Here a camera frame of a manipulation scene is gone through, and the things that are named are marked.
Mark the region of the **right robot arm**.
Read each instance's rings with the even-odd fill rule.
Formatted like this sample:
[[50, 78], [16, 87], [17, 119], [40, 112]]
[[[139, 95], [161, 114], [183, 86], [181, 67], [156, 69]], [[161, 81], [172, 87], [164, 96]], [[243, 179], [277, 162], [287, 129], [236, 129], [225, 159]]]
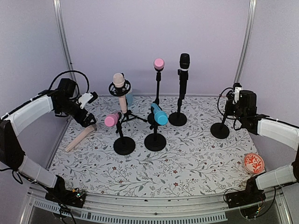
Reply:
[[[280, 142], [294, 151], [299, 149], [299, 128], [265, 114], [257, 113], [256, 94], [253, 91], [235, 87], [227, 93], [225, 114], [235, 117], [249, 133]], [[252, 203], [267, 188], [292, 185], [299, 182], [299, 155], [295, 160], [275, 170], [255, 175], [246, 182], [242, 200]]]

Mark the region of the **black microphone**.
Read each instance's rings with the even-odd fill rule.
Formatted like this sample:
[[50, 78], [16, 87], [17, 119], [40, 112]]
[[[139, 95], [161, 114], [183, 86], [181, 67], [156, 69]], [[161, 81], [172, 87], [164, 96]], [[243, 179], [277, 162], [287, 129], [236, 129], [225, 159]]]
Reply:
[[190, 55], [187, 53], [182, 53], [180, 55], [179, 65], [179, 97], [184, 99], [187, 89], [187, 81], [189, 78], [188, 70], [190, 66]]

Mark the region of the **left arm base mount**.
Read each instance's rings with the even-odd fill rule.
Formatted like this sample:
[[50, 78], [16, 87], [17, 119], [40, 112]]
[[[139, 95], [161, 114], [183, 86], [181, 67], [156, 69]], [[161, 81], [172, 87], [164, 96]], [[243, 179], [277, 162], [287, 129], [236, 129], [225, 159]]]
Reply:
[[86, 198], [86, 190], [75, 188], [72, 190], [65, 189], [62, 187], [61, 189], [48, 188], [45, 199], [60, 203], [62, 205], [68, 205], [76, 208], [83, 208]]

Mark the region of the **black tripod shockmount stand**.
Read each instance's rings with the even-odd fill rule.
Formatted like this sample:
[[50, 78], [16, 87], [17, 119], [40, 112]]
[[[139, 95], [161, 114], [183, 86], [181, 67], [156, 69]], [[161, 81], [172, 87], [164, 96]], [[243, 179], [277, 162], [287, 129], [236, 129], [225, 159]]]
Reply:
[[113, 75], [113, 81], [109, 85], [108, 91], [112, 96], [117, 97], [119, 100], [121, 112], [124, 115], [124, 118], [121, 120], [121, 124], [134, 119], [139, 119], [146, 123], [146, 119], [134, 115], [132, 111], [128, 109], [126, 95], [130, 92], [130, 90], [131, 84], [128, 80], [125, 79], [123, 73], [116, 73]]

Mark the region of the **light blue cup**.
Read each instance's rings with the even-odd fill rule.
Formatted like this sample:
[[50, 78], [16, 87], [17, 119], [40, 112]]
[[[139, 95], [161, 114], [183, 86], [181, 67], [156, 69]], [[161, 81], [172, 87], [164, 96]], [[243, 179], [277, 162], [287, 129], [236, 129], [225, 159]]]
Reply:
[[133, 104], [133, 89], [131, 88], [126, 94], [127, 106], [131, 107]]

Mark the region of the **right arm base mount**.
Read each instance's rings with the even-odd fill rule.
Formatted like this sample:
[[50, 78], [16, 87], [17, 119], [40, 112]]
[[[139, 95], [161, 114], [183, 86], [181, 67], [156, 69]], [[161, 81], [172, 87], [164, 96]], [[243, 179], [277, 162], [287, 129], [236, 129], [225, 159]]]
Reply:
[[245, 190], [236, 190], [231, 193], [225, 192], [223, 198], [229, 208], [235, 208], [264, 201], [266, 196], [264, 190], [258, 189], [256, 178], [251, 177], [246, 182]]

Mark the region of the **pink microphone back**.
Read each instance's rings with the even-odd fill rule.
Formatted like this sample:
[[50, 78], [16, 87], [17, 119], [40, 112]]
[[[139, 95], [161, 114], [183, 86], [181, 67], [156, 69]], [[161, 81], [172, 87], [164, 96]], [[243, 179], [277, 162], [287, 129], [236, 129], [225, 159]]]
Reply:
[[165, 62], [162, 58], [156, 58], [153, 62], [153, 66], [154, 66], [155, 70], [161, 71], [164, 69]]

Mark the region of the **blue microphone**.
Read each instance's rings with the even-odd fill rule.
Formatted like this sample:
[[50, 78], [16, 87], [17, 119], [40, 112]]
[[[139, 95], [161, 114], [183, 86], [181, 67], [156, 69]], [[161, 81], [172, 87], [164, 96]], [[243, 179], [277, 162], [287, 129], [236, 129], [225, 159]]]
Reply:
[[166, 112], [164, 112], [156, 103], [151, 104], [151, 112], [154, 115], [154, 120], [161, 126], [168, 123], [168, 117]]

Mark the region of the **left aluminium frame post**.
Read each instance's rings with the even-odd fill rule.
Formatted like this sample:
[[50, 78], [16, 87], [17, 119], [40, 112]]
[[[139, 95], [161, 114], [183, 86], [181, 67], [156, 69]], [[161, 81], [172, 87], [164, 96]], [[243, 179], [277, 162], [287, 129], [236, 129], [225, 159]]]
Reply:
[[60, 37], [60, 42], [62, 45], [67, 70], [74, 70], [69, 47], [68, 47], [66, 32], [65, 32], [65, 28], [64, 28], [64, 20], [63, 20], [62, 8], [61, 8], [61, 1], [53, 0], [53, 6], [54, 6], [54, 14], [55, 14], [57, 28], [58, 28], [58, 34]]

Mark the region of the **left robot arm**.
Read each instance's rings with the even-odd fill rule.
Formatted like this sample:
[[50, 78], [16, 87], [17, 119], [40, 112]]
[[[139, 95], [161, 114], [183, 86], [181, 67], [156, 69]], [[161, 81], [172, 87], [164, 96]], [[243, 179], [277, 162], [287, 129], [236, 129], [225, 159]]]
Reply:
[[49, 88], [26, 101], [0, 118], [0, 161], [8, 169], [51, 188], [51, 194], [60, 203], [69, 199], [69, 191], [56, 185], [58, 177], [30, 159], [23, 150], [19, 136], [43, 116], [54, 112], [56, 116], [71, 116], [82, 127], [96, 123], [95, 116], [86, 105], [98, 98], [96, 92], [87, 91], [74, 97], [77, 83], [69, 78], [61, 79], [56, 89]]

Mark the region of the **floral table mat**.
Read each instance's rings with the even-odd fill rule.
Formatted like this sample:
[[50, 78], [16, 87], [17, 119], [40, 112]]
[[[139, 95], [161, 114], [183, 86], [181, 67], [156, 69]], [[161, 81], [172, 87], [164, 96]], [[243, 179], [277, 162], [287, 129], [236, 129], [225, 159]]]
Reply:
[[122, 131], [135, 141], [135, 150], [118, 155], [113, 149], [119, 138], [116, 127], [104, 124], [107, 115], [119, 111], [118, 99], [100, 97], [87, 107], [97, 119], [97, 130], [65, 152], [83, 130], [72, 121], [50, 171], [63, 177], [69, 188], [107, 195], [197, 196], [243, 189], [249, 178], [243, 159], [257, 150], [248, 132], [234, 130], [231, 120], [226, 122], [228, 138], [220, 140], [211, 135], [210, 127], [221, 121], [218, 109], [224, 105], [224, 99], [215, 97], [186, 97], [182, 111], [187, 123], [158, 128], [167, 143], [159, 152], [149, 151], [144, 145], [146, 136], [152, 133], [148, 123], [139, 119], [126, 122]]

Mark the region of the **right aluminium frame post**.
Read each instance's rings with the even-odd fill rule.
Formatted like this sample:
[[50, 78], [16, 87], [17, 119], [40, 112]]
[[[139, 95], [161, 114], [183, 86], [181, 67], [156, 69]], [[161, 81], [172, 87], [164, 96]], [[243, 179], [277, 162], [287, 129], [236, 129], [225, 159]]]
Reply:
[[245, 34], [244, 34], [241, 54], [240, 54], [237, 69], [236, 69], [234, 83], [239, 83], [241, 80], [242, 70], [245, 65], [246, 55], [247, 55], [247, 51], [248, 51], [248, 47], [249, 47], [249, 42], [250, 42], [253, 26], [254, 26], [256, 5], [257, 5], [257, 0], [249, 1], [249, 10], [248, 10], [247, 22], [246, 22], [246, 26], [245, 26]]

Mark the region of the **red white patterned bowl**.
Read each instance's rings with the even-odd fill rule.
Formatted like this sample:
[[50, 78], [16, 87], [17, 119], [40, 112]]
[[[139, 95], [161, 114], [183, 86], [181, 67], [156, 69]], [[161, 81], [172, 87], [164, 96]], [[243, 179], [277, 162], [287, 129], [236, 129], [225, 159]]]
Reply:
[[260, 155], [249, 153], [244, 157], [244, 167], [245, 170], [250, 174], [259, 174], [264, 171], [265, 164]]

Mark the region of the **beige microphone in shockmount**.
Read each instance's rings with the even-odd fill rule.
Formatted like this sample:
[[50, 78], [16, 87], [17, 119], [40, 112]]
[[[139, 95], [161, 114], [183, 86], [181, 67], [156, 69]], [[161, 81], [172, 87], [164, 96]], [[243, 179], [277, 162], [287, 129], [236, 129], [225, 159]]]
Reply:
[[126, 103], [126, 97], [125, 97], [126, 93], [123, 90], [123, 87], [125, 85], [124, 76], [121, 73], [114, 74], [113, 84], [115, 86], [116, 94], [119, 99], [121, 111], [123, 114], [125, 114], [125, 113], [127, 113], [127, 103]]

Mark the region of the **beige pink microphone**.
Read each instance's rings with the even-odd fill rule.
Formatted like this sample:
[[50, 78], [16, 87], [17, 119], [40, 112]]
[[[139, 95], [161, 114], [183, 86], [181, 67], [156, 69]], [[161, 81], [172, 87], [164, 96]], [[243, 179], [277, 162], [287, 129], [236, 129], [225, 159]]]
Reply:
[[71, 151], [76, 145], [78, 145], [87, 135], [96, 130], [96, 125], [90, 125], [86, 127], [66, 148], [65, 152]]

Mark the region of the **front aluminium rail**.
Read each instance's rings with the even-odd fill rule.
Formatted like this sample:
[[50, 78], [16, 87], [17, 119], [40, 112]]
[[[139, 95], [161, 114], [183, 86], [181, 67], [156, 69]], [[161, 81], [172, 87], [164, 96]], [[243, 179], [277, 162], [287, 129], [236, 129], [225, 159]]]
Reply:
[[224, 193], [184, 197], [128, 197], [87, 194], [82, 208], [60, 206], [32, 185], [26, 195], [21, 224], [292, 224], [281, 189], [268, 189], [265, 199], [235, 203]]

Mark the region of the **aluminium frame post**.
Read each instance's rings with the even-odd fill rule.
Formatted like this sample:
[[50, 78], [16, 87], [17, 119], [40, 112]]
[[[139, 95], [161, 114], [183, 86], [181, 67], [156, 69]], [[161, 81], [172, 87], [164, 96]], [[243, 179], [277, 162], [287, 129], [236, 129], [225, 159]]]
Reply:
[[67, 70], [74, 70], [69, 47], [68, 47], [66, 32], [65, 32], [65, 28], [64, 28], [64, 20], [63, 20], [62, 8], [61, 8], [61, 1], [53, 0], [53, 6], [54, 6], [54, 14], [55, 14], [57, 28], [58, 28], [58, 34], [60, 37], [60, 42], [62, 45]]
[[236, 69], [234, 83], [239, 83], [241, 80], [242, 70], [245, 65], [246, 55], [247, 55], [247, 51], [248, 51], [248, 47], [249, 47], [249, 42], [250, 42], [253, 26], [254, 26], [256, 5], [257, 5], [257, 0], [249, 1], [249, 10], [248, 10], [247, 22], [246, 22], [246, 26], [245, 26], [245, 34], [244, 34], [241, 54], [240, 54], [237, 69]]

